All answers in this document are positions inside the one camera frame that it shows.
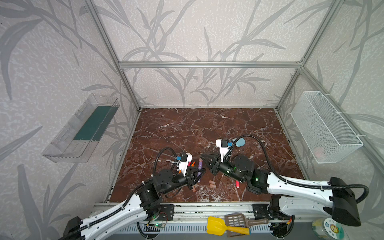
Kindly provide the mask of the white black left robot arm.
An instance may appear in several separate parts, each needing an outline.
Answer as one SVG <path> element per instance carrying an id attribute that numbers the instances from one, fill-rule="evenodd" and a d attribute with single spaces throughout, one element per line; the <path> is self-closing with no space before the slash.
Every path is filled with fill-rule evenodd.
<path id="1" fill-rule="evenodd" d="M 151 179 L 137 186 L 122 203 L 83 220 L 76 227 L 67 228 L 61 240 L 105 240 L 119 230 L 144 221 L 161 208 L 162 195 L 187 186 L 190 190 L 205 174 L 205 169 L 187 168 L 186 173 L 174 175 L 161 170 Z"/>

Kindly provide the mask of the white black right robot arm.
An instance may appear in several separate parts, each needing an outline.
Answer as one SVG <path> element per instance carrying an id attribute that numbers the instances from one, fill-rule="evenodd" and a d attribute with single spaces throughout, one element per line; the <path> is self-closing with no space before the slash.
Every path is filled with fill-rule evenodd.
<path id="1" fill-rule="evenodd" d="M 275 173 L 260 170 L 255 163 L 244 155 L 235 157 L 234 162 L 224 163 L 220 154 L 201 154 L 201 160 L 213 175 L 222 173 L 240 183 L 256 195 L 283 195 L 308 200 L 320 204 L 321 212 L 329 215 L 338 223 L 361 226 L 360 214 L 354 189 L 362 185 L 347 185 L 342 179 L 332 177 L 329 181 L 311 182 L 300 179 L 284 178 Z"/>

